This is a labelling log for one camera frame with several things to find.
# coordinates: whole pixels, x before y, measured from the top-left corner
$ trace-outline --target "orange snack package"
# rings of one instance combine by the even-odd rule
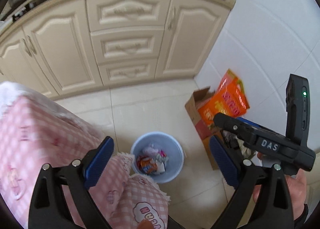
[[[198,109],[201,118],[207,125],[213,123],[213,117],[218,112],[235,118],[245,114],[247,109],[250,108],[243,92],[242,82],[237,77],[231,82],[229,80],[228,84],[219,86],[219,88],[220,90]]]

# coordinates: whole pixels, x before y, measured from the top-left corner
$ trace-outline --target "human hand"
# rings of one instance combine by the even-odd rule
[[[152,225],[152,223],[150,221],[144,219],[138,225],[137,229],[153,229],[153,225]]]
[[[296,178],[292,178],[288,175],[285,175],[285,180],[288,185],[292,209],[293,209],[293,218],[294,220],[299,218],[304,210],[304,201],[307,197],[307,178],[302,169],[299,169]],[[257,185],[253,190],[253,201],[256,203],[261,185]]]

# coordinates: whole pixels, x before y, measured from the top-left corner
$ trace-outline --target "metal screw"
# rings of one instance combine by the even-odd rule
[[[42,165],[43,170],[48,170],[49,168],[50,168],[50,165],[48,163]]]
[[[248,160],[248,159],[243,160],[242,163],[247,167],[252,165],[251,160]]]
[[[80,160],[74,160],[74,161],[72,162],[72,166],[77,167],[77,166],[80,165],[80,163],[81,163]]]
[[[275,168],[275,170],[281,170],[281,167],[279,164],[275,164],[273,167]]]

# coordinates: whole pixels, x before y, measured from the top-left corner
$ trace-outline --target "speech bubble print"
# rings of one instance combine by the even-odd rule
[[[146,202],[138,203],[133,209],[134,219],[140,223],[143,219],[149,220],[154,229],[164,229],[164,222],[158,212]]]

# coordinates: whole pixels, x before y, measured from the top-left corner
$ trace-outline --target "checkered cloth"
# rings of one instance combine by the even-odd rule
[[[68,165],[99,146],[101,140],[82,127],[90,124],[76,116],[57,116],[26,96],[19,96],[4,112],[0,119],[0,193],[24,228],[28,228],[30,201],[41,166]],[[132,162],[131,155],[112,157],[89,192],[114,229],[135,229],[143,219],[150,220],[155,229],[165,229],[169,199],[148,178],[130,177]],[[68,187],[63,189],[75,223],[83,226]]]

